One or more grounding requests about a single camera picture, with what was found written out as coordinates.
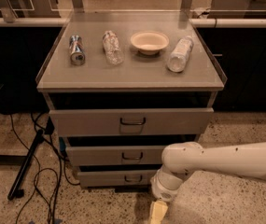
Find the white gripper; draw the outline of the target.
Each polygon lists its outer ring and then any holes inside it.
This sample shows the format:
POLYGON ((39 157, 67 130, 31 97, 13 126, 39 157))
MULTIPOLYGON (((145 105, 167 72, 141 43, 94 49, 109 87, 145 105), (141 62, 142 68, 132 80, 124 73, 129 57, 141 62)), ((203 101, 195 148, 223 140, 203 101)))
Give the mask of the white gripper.
POLYGON ((180 186, 185 182, 182 176, 175 175, 166 167, 161 167, 151 178, 151 190, 157 201, 150 205, 148 224, 161 224, 168 204, 178 193, 180 186))

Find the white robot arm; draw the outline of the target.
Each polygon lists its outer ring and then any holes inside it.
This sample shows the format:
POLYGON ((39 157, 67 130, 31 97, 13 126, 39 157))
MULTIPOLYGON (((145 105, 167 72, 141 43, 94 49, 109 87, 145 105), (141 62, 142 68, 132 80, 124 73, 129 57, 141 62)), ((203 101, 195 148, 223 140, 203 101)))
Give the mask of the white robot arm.
POLYGON ((266 142, 210 148, 197 142, 167 146, 161 154, 161 168, 151 178, 156 200, 150 206, 149 224, 161 224, 168 203, 196 171, 266 182, 266 142))

